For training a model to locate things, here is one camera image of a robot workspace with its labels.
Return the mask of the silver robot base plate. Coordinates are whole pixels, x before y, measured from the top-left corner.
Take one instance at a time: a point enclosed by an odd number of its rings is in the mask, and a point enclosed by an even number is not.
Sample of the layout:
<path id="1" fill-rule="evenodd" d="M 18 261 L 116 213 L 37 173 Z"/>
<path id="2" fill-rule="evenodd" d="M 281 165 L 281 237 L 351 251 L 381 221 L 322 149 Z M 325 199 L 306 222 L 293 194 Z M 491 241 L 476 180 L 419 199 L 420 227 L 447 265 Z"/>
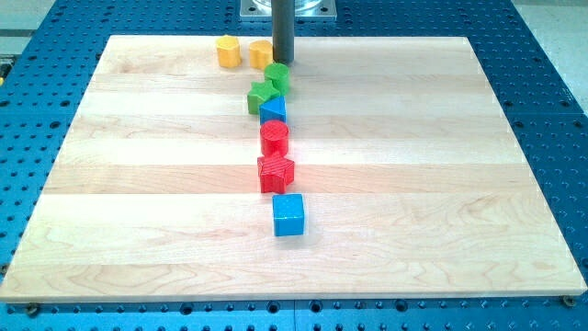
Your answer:
<path id="1" fill-rule="evenodd" d="M 271 0 L 239 0 L 239 14 L 243 21 L 269 21 Z M 336 20 L 335 0 L 295 0 L 295 17 L 303 21 Z"/>

